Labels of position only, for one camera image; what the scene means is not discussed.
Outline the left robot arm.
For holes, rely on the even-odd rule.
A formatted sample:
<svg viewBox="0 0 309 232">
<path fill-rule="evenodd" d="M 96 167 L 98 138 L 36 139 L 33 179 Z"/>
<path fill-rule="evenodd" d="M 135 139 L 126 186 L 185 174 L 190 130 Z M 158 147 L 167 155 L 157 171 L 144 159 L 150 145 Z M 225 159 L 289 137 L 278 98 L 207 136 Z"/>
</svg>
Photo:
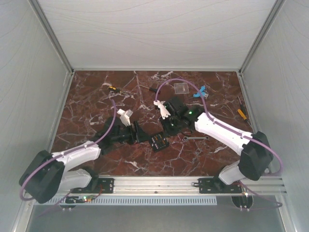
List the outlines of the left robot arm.
<svg viewBox="0 0 309 232">
<path fill-rule="evenodd" d="M 95 192 L 98 174 L 89 167 L 77 166 L 108 154 L 115 143 L 133 145 L 149 140 L 150 135 L 137 121 L 125 126 L 120 118 L 109 117 L 93 138 L 77 147 L 54 153 L 40 151 L 20 177 L 19 185 L 38 203 L 46 203 L 59 191 Z"/>
</svg>

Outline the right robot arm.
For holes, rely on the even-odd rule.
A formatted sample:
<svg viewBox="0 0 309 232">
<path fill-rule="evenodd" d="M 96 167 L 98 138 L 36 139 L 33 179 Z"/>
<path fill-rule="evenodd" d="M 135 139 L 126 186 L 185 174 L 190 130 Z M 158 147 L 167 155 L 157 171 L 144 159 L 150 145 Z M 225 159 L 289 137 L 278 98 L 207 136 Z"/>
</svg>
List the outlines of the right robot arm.
<svg viewBox="0 0 309 232">
<path fill-rule="evenodd" d="M 206 113 L 199 105 L 189 108 L 178 97 L 168 101 L 156 100 L 154 105 L 160 111 L 160 122 L 169 136 L 183 129 L 197 131 L 223 143 L 240 156 L 214 179 L 213 185 L 218 192 L 225 192 L 232 183 L 244 178 L 259 180 L 273 160 L 273 154 L 268 150 L 268 139 L 260 131 L 250 133 L 237 129 Z"/>
</svg>

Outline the clear plastic fuse box lid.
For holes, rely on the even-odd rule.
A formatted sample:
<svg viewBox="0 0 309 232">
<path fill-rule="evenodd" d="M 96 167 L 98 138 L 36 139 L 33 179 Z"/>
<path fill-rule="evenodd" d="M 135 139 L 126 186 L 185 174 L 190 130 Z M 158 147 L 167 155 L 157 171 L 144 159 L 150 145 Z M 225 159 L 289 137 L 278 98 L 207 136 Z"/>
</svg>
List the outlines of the clear plastic fuse box lid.
<svg viewBox="0 0 309 232">
<path fill-rule="evenodd" d="M 175 83 L 173 85 L 175 94 L 188 94 L 189 86 L 187 83 Z"/>
</svg>

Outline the silver wrench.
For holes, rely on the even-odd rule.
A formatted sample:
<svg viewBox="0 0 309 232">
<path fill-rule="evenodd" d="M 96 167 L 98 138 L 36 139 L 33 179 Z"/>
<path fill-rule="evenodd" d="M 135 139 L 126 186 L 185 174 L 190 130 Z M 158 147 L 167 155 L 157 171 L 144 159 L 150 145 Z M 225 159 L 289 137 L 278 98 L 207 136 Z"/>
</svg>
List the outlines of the silver wrench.
<svg viewBox="0 0 309 232">
<path fill-rule="evenodd" d="M 204 137 L 187 137 L 184 136 L 183 137 L 183 141 L 188 141 L 188 140 L 208 140 L 209 137 L 208 136 L 204 136 Z"/>
</svg>

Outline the blue plastic connector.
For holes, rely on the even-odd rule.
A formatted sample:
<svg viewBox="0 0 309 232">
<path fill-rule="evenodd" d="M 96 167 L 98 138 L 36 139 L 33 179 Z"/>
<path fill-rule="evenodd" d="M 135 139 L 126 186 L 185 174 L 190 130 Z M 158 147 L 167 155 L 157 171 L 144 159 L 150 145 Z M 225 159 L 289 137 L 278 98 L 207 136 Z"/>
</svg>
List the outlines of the blue plastic connector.
<svg viewBox="0 0 309 232">
<path fill-rule="evenodd" d="M 202 96 L 203 98 L 205 98 L 205 99 L 207 99 L 208 96 L 209 96 L 208 92 L 206 91 L 206 87 L 205 87 L 205 86 L 201 86 L 199 92 L 193 94 L 193 97 L 194 97 L 194 98 L 199 98 L 199 97 L 201 97 L 201 96 Z"/>
</svg>

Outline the black yellow screwdriver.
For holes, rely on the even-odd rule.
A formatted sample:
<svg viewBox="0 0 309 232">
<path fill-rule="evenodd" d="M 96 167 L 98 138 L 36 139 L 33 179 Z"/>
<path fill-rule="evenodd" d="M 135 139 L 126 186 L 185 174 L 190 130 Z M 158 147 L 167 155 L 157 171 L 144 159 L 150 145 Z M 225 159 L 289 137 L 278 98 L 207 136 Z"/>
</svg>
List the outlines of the black yellow screwdriver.
<svg viewBox="0 0 309 232">
<path fill-rule="evenodd" d="M 125 92 L 123 92 L 120 88 L 114 86 L 108 86 L 108 90 L 114 94 L 125 94 Z"/>
</svg>

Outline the aluminium mounting rail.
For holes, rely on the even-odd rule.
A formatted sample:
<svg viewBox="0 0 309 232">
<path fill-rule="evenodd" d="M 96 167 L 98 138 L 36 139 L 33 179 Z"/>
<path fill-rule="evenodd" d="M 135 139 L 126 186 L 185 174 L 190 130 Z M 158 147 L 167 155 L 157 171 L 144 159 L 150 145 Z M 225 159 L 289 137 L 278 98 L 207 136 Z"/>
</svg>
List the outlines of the aluminium mounting rail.
<svg viewBox="0 0 309 232">
<path fill-rule="evenodd" d="M 113 194 L 118 195 L 198 195 L 198 188 L 192 183 L 201 176 L 70 176 L 59 181 L 41 181 L 26 189 L 31 196 L 46 202 L 56 194 L 73 191 L 75 188 L 85 188 L 91 180 L 97 178 L 114 178 Z M 285 194 L 286 188 L 280 177 L 261 177 L 258 181 L 243 179 L 236 182 L 242 187 L 241 194 L 208 194 L 208 195 L 243 195 L 250 190 L 261 195 Z"/>
</svg>

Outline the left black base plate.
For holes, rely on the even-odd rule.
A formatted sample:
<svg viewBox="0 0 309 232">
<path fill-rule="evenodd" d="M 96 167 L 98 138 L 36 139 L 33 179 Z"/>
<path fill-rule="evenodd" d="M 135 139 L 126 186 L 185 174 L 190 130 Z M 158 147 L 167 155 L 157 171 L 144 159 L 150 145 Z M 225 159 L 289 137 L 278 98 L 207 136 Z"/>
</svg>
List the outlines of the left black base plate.
<svg viewBox="0 0 309 232">
<path fill-rule="evenodd" d="M 85 188 L 74 188 L 72 193 L 85 193 L 85 194 L 103 194 L 113 193 L 114 189 L 114 178 L 97 178 L 96 180 L 91 180 L 88 186 Z"/>
</svg>

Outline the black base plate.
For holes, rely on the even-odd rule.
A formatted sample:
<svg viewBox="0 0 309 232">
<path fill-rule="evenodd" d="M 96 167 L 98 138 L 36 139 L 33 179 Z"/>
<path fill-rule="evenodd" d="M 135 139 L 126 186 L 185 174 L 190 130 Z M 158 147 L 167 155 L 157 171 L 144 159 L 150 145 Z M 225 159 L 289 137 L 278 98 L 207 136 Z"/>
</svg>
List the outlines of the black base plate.
<svg viewBox="0 0 309 232">
<path fill-rule="evenodd" d="M 91 180 L 88 186 L 85 188 L 74 188 L 72 193 L 85 193 L 85 194 L 103 194 L 113 193 L 114 189 L 114 178 L 97 178 L 96 180 Z"/>
<path fill-rule="evenodd" d="M 225 184 L 217 177 L 213 178 L 199 178 L 192 183 L 193 187 L 198 188 L 199 193 L 202 194 L 241 194 L 242 187 L 238 183 L 231 185 Z"/>
</svg>

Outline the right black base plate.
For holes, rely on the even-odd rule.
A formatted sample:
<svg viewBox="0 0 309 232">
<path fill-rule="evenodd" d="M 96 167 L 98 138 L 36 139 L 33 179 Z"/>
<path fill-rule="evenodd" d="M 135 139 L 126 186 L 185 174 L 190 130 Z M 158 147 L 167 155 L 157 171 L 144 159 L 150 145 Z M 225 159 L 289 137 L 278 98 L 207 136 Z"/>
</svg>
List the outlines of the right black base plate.
<svg viewBox="0 0 309 232">
<path fill-rule="evenodd" d="M 242 187 L 238 183 L 231 185 L 225 184 L 217 177 L 213 178 L 199 178 L 192 183 L 193 187 L 198 188 L 199 193 L 202 194 L 241 194 Z"/>
</svg>

